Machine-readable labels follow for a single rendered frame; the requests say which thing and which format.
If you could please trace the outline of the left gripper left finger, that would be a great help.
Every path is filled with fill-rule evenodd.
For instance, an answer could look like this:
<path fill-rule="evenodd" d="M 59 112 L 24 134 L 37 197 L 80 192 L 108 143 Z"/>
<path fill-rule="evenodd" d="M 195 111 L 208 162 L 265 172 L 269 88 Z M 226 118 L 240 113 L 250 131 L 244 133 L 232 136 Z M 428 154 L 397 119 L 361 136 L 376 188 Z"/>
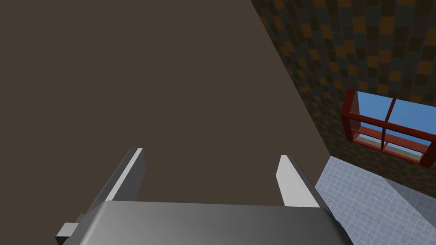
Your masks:
<path fill-rule="evenodd" d="M 135 202 L 145 169 L 143 148 L 131 148 L 94 199 L 88 212 L 110 200 Z"/>

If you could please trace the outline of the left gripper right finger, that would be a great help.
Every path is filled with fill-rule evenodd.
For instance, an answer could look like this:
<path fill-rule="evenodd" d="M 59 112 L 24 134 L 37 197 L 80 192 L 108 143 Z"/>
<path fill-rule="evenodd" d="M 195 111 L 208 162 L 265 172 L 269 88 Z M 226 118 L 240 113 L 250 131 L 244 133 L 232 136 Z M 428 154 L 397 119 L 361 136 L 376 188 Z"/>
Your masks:
<path fill-rule="evenodd" d="M 323 208 L 332 213 L 291 155 L 280 157 L 276 179 L 285 206 Z"/>

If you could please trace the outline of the red framed window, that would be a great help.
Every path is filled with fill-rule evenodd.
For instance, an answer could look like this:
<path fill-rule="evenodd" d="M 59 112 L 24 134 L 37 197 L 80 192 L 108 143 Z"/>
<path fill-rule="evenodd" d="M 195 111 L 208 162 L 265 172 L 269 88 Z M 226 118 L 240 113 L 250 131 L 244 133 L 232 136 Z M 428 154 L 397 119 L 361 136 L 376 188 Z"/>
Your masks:
<path fill-rule="evenodd" d="M 425 168 L 430 168 L 436 162 L 436 134 L 420 131 L 417 129 L 408 128 L 389 122 L 396 99 L 392 99 L 389 109 L 384 120 L 367 117 L 360 114 L 358 105 L 358 95 L 356 90 L 348 89 L 345 93 L 343 106 L 341 110 L 341 120 L 344 127 L 345 136 L 348 141 L 355 142 L 360 145 L 367 146 L 379 152 L 383 152 L 400 159 L 413 162 Z M 392 130 L 397 133 L 402 133 L 411 137 L 429 141 L 429 146 L 387 134 L 386 130 Z M 366 135 L 377 140 L 380 140 L 380 146 L 371 145 L 369 143 L 357 140 L 360 135 Z M 421 153 L 419 160 L 411 157 L 387 150 L 388 143 L 408 148 Z"/>

